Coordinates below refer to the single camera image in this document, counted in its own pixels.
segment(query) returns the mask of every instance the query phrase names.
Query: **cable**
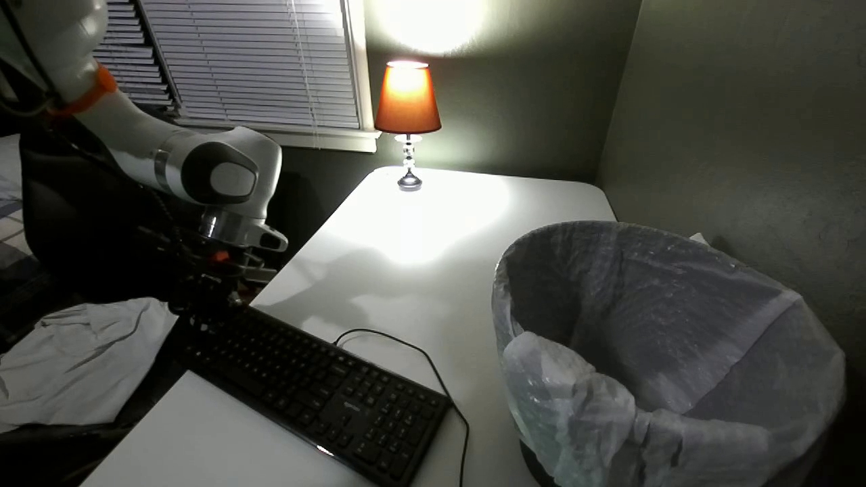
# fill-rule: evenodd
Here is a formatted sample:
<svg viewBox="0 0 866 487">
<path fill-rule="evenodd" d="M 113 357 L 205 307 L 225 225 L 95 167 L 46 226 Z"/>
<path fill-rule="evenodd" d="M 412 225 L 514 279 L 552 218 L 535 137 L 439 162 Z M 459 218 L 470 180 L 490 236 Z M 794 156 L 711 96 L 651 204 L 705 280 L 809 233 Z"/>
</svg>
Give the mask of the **cable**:
<svg viewBox="0 0 866 487">
<path fill-rule="evenodd" d="M 31 84 L 30 79 L 19 75 L 11 65 L 0 61 L 0 92 L 2 93 L 20 96 L 20 92 L 15 88 L 15 84 L 20 84 L 20 80 Z M 27 106 L 15 106 L 12 100 L 8 100 L 2 93 L 0 93 L 0 110 L 11 112 L 15 119 L 35 119 L 35 116 L 42 116 L 50 107 L 50 96 L 42 96 L 31 107 L 27 107 Z"/>
<path fill-rule="evenodd" d="M 153 196 L 163 218 L 168 221 L 168 233 L 171 233 L 171 240 L 172 240 L 182 261 L 184 261 L 184 265 L 196 265 L 199 256 L 186 246 L 186 240 L 184 240 L 184 236 L 182 236 L 182 225 L 177 225 L 177 218 L 172 215 L 172 211 L 168 208 L 164 196 L 163 196 L 159 191 L 150 191 L 150 188 L 145 188 L 145 191 Z"/>
<path fill-rule="evenodd" d="M 20 23 L 19 23 L 19 15 L 11 10 L 8 0 L 0 0 L 0 7 L 2 7 L 2 14 L 4 14 L 4 20 L 11 23 L 12 35 L 19 37 L 23 54 L 30 56 L 30 65 L 31 65 L 35 73 L 42 79 L 48 93 L 50 93 L 60 106 L 65 106 L 65 100 L 61 100 L 60 88 L 53 85 L 48 69 L 37 61 L 30 39 L 27 39 Z"/>
<path fill-rule="evenodd" d="M 432 369 L 432 375 L 435 375 L 435 380 L 439 380 L 439 386 L 441 386 L 443 396 L 452 403 L 452 409 L 455 409 L 456 419 L 463 421 L 463 452 L 459 452 L 459 487 L 463 487 L 463 483 L 466 483 L 466 456 L 467 456 L 470 424 L 467 424 L 466 413 L 456 409 L 456 401 L 452 396 L 448 386 L 443 384 L 443 378 L 441 378 L 441 372 L 439 372 L 439 367 L 435 367 L 432 357 L 430 357 L 422 346 L 409 344 L 409 340 L 403 340 L 403 338 L 398 338 L 398 336 L 390 336 L 390 332 L 372 329 L 372 328 L 352 328 L 352 329 L 344 329 L 340 336 L 336 336 L 336 338 L 333 338 L 333 346 L 340 346 L 340 340 L 344 340 L 344 338 L 348 338 L 348 336 L 360 336 L 360 332 L 380 336 L 380 338 L 387 338 L 387 340 L 394 340 L 394 344 L 399 344 L 399 346 L 409 346 L 409 349 L 418 352 L 418 353 L 428 360 L 428 365 L 430 365 L 430 369 Z"/>
</svg>

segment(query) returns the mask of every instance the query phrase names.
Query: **desk lamp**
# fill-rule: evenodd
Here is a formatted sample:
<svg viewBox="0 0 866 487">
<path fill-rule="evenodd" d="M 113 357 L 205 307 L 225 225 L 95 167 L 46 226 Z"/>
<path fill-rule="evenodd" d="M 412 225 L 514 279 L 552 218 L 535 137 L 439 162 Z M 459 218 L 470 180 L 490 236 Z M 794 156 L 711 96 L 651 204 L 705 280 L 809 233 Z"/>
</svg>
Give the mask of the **desk lamp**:
<svg viewBox="0 0 866 487">
<path fill-rule="evenodd" d="M 435 88 L 428 61 L 393 60 L 383 68 L 375 129 L 398 131 L 403 142 L 403 179 L 399 188 L 417 191 L 422 179 L 413 175 L 413 142 L 418 131 L 435 131 L 441 127 L 435 107 Z"/>
</svg>

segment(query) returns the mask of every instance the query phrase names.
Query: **lamp base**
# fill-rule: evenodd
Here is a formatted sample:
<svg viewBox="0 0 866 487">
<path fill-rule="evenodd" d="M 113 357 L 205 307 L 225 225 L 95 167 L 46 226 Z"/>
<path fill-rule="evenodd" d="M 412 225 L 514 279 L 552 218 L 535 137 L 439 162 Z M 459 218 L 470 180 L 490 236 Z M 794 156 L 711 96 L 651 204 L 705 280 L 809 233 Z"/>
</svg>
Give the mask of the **lamp base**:
<svg viewBox="0 0 866 487">
<path fill-rule="evenodd" d="M 413 175 L 412 171 L 405 171 L 403 179 L 398 180 L 398 187 L 399 187 L 403 191 L 417 191 L 417 188 L 422 188 L 422 179 Z"/>
</svg>

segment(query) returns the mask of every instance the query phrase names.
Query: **window blinds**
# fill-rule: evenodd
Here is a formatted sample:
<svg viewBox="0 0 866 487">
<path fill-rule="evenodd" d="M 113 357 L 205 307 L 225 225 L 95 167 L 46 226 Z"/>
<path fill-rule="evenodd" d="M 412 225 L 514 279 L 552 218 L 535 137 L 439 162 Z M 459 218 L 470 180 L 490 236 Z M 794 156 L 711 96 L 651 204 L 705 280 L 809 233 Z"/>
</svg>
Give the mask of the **window blinds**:
<svg viewBox="0 0 866 487">
<path fill-rule="evenodd" d="M 108 26 L 95 56 L 108 65 L 131 102 L 172 110 L 172 92 L 131 0 L 108 0 Z"/>
<path fill-rule="evenodd" d="M 360 129 L 344 0 L 140 0 L 177 121 Z"/>
</svg>

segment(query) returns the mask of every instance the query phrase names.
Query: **keyboard cable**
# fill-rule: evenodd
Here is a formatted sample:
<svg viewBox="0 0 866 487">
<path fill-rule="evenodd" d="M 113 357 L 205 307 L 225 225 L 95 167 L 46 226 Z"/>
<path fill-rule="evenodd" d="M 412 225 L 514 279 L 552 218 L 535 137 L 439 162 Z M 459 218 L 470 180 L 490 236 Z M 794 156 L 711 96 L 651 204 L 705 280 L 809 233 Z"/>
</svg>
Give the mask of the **keyboard cable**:
<svg viewBox="0 0 866 487">
<path fill-rule="evenodd" d="M 466 413 L 456 409 L 456 401 L 452 396 L 448 386 L 443 384 L 443 378 L 441 378 L 432 357 L 430 357 L 422 346 L 409 344 L 409 340 L 403 340 L 403 338 L 398 338 L 398 336 L 372 329 L 372 328 L 352 328 L 352 329 L 344 329 L 337 338 L 333 338 L 333 346 L 340 346 L 348 336 L 380 336 L 380 338 L 387 338 L 387 340 L 394 340 L 394 344 L 405 346 L 405 349 L 418 352 L 418 353 L 428 360 L 428 365 L 430 365 L 430 369 L 432 369 L 432 375 L 435 375 L 443 396 L 452 403 L 455 413 L 456 413 L 459 421 L 463 421 L 463 452 L 459 452 L 459 487 L 463 487 L 463 483 L 466 483 L 466 455 L 467 455 L 470 424 L 467 424 Z"/>
</svg>

